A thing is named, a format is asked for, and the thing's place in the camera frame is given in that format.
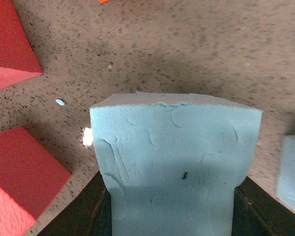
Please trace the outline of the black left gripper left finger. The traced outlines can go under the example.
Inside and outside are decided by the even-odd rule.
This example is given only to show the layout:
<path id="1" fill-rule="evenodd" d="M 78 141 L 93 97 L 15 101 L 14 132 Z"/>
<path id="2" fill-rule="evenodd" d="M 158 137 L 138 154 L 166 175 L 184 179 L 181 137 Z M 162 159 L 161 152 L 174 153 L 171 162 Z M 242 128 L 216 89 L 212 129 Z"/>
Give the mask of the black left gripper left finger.
<path id="1" fill-rule="evenodd" d="M 111 236 L 111 197 L 97 173 L 40 236 Z"/>

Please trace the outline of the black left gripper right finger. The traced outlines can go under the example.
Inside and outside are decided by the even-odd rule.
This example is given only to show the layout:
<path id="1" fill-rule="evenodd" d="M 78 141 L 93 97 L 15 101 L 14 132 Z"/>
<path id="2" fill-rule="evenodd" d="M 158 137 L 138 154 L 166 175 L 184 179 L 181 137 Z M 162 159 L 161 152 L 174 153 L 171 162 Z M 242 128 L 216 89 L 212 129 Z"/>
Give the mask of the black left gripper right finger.
<path id="1" fill-rule="evenodd" d="M 295 236 L 295 214 L 251 178 L 235 189 L 233 236 Z"/>

